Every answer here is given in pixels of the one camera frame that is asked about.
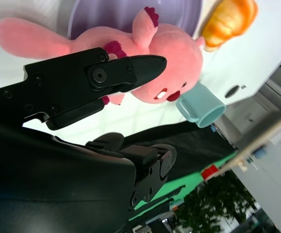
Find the cup rim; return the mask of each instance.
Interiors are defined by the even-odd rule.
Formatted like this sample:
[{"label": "cup rim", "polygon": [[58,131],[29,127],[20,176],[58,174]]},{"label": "cup rim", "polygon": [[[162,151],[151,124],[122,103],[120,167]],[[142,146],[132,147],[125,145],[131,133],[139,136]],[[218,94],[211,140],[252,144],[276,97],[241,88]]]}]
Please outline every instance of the cup rim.
[{"label": "cup rim", "polygon": [[[210,113],[216,111],[216,110],[219,109],[219,108],[222,108],[222,109],[223,109],[223,111],[221,112],[221,114],[219,114],[217,117],[215,117],[215,119],[212,121],[212,123],[210,123],[210,124],[208,124],[208,125],[202,125],[202,121],[203,121],[207,116],[209,116]],[[205,128],[205,127],[207,127],[207,126],[213,124],[216,120],[218,120],[218,119],[225,113],[226,109],[227,109],[227,107],[226,107],[226,105],[224,105],[224,104],[220,104],[220,105],[216,106],[216,108],[211,109],[211,110],[208,111],[206,114],[204,114],[204,115],[202,116],[202,118],[200,118],[200,119],[198,120],[198,123],[197,123],[198,127],[199,127],[199,128]]]}]

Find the green leaves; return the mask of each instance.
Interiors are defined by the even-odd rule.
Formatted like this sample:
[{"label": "green leaves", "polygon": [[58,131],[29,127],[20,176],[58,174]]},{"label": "green leaves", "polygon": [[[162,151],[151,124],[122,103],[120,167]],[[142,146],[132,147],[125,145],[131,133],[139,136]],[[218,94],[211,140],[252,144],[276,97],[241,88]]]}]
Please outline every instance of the green leaves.
[{"label": "green leaves", "polygon": [[184,198],[176,211],[183,227],[197,233],[219,233],[217,217],[246,220],[246,210],[254,206],[254,198],[232,171],[200,184]]}]

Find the white table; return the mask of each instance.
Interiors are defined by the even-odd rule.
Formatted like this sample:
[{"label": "white table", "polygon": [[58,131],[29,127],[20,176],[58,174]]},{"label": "white table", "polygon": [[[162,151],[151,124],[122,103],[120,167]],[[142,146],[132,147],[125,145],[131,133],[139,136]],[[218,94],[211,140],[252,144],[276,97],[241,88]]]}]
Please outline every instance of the white table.
[{"label": "white table", "polygon": [[[215,2],[204,1],[196,35]],[[281,1],[257,0],[257,3],[259,14],[245,35],[215,53],[204,52],[201,82],[225,104],[252,96],[281,63]],[[0,18],[22,17],[66,35],[72,4],[72,0],[0,0]],[[0,87],[22,81],[21,67],[32,62],[32,59],[11,56],[0,48]],[[225,99],[226,92],[235,85],[246,88]],[[183,120],[174,103],[145,104],[127,95],[121,106],[108,105],[100,113],[51,133],[83,144],[107,132],[130,135]],[[26,125],[49,132],[46,125],[37,121]]]}]

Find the purple plate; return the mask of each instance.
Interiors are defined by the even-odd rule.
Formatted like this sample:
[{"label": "purple plate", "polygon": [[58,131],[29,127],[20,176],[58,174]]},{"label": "purple plate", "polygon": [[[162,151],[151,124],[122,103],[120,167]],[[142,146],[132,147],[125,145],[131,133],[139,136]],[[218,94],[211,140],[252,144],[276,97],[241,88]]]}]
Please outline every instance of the purple plate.
[{"label": "purple plate", "polygon": [[69,20],[68,36],[75,39],[97,26],[132,32],[132,21],[146,6],[155,7],[160,23],[176,25],[193,36],[202,0],[77,0]]}]

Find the light blue cup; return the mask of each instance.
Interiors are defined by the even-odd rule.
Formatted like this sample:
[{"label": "light blue cup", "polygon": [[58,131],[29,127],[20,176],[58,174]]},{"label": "light blue cup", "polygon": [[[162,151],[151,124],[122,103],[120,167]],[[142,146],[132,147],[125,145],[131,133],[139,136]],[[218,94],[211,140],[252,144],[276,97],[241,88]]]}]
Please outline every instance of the light blue cup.
[{"label": "light blue cup", "polygon": [[182,94],[176,106],[188,121],[200,128],[211,125],[226,111],[226,105],[201,83]]}]

